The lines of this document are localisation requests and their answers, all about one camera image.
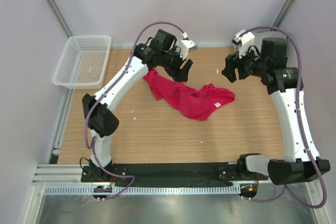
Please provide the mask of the red t-shirt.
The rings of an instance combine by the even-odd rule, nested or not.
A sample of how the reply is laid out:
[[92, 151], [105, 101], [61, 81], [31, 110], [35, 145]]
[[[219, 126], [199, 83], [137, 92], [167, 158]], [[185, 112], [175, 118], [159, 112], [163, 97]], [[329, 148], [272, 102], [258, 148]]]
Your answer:
[[212, 83], [199, 90], [182, 82], [169, 80], [155, 69], [147, 73], [143, 79], [157, 100], [165, 100], [172, 108], [183, 116], [196, 121], [206, 121], [217, 109], [235, 101], [235, 93], [215, 87]]

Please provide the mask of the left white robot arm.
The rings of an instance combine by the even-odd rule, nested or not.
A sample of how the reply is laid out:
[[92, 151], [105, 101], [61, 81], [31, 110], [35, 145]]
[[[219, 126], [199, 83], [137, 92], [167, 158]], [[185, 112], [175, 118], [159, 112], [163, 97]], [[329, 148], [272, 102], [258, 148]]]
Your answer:
[[83, 168], [82, 181], [106, 182], [111, 177], [112, 134], [119, 126], [114, 115], [121, 99], [150, 70], [162, 67], [176, 82], [186, 82], [193, 64], [187, 56], [197, 44], [183, 34], [177, 38], [159, 29], [147, 42], [136, 44], [130, 57], [119, 72], [94, 95], [82, 98], [85, 116], [86, 147], [92, 151], [88, 166]]

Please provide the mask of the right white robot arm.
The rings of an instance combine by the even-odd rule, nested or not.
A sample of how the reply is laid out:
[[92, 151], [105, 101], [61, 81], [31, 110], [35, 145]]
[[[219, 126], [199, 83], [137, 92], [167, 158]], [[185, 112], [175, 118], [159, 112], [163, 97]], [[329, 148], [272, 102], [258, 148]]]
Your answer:
[[299, 70], [287, 67], [285, 39], [264, 38], [260, 48], [254, 42], [254, 37], [248, 35], [233, 40], [236, 51], [225, 58], [222, 75], [231, 83], [249, 76], [260, 78], [279, 116], [285, 152], [282, 160], [245, 154], [245, 162], [236, 167], [237, 175], [248, 180], [260, 173], [275, 185], [311, 182], [318, 178], [318, 172], [330, 171], [330, 162], [321, 159], [311, 137], [303, 88], [297, 87]]

